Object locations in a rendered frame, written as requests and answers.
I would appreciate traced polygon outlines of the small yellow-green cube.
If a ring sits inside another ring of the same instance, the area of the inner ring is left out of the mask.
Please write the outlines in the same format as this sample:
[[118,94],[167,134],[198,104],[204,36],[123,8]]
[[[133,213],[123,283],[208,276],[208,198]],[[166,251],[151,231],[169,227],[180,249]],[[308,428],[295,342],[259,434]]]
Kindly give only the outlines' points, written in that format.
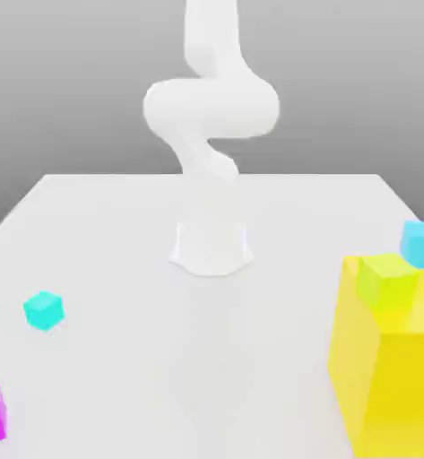
[[420,270],[396,253],[359,258],[356,290],[359,298],[374,310],[410,308]]

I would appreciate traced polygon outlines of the small cyan cube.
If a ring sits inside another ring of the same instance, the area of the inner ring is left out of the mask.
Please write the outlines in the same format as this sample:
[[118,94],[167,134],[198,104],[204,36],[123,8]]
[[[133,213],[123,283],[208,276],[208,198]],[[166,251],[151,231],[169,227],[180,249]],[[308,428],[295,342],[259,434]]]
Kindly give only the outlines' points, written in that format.
[[40,291],[22,306],[27,323],[41,331],[51,329],[65,318],[62,298],[48,291]]

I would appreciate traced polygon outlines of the small light blue cube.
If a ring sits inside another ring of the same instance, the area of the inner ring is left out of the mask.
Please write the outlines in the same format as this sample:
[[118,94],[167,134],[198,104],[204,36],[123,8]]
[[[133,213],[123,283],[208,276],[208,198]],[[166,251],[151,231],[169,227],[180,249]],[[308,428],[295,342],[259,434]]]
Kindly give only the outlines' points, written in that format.
[[424,221],[404,223],[400,251],[406,262],[424,269]]

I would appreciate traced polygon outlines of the large yellow box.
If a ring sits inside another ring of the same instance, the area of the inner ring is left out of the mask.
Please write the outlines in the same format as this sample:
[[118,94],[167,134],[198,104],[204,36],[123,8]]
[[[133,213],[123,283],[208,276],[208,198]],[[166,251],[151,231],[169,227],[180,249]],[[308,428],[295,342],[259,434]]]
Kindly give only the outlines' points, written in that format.
[[358,296],[361,256],[342,260],[328,371],[352,453],[424,458],[424,270],[410,308]]

